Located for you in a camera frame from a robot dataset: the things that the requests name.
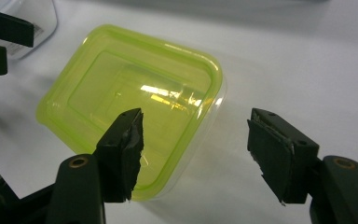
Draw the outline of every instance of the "white table surface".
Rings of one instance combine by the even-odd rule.
[[[358,161],[358,1],[55,0],[59,25],[0,77],[0,174],[20,197],[53,183],[74,153],[35,109],[85,36],[111,23],[211,53],[227,79],[217,119],[175,187],[151,202],[107,204],[107,223],[310,223],[281,206],[247,152],[253,107]]]

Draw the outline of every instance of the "yellow-green plastic container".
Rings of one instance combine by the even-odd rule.
[[[84,40],[36,116],[80,154],[95,150],[121,112],[142,108],[145,148],[132,199],[143,201],[160,194],[188,163],[183,155],[211,123],[224,98],[223,81],[208,54],[103,25]]]

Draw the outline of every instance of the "transparent container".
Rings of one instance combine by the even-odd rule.
[[[210,55],[112,25],[92,31],[36,117],[75,153],[92,153],[123,111],[144,112],[134,201],[172,186],[212,124],[226,86]]]
[[[9,59],[23,57],[46,40],[57,27],[57,16],[52,0],[0,0],[0,12],[34,25],[33,48],[0,40],[0,46],[7,48]]]

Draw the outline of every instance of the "plastic container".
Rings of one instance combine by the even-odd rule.
[[[85,39],[36,116],[74,152],[92,153],[121,112],[141,107],[145,148],[132,198],[143,201],[186,167],[223,101],[223,82],[210,55],[104,25]]]
[[[48,38],[57,27],[57,17],[52,0],[0,0],[0,12],[14,16],[34,25],[34,47],[0,40],[7,48],[9,59],[19,59]]]

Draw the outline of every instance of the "brass screw insert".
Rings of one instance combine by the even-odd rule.
[[[343,159],[343,158],[335,158],[334,163],[337,166],[339,166],[343,169],[347,169],[347,170],[353,170],[354,168],[356,168],[356,165],[354,164],[353,161]]]
[[[76,157],[76,158],[73,158],[69,162],[69,167],[79,168],[79,167],[86,165],[88,162],[89,162],[89,159],[87,159],[86,157]]]

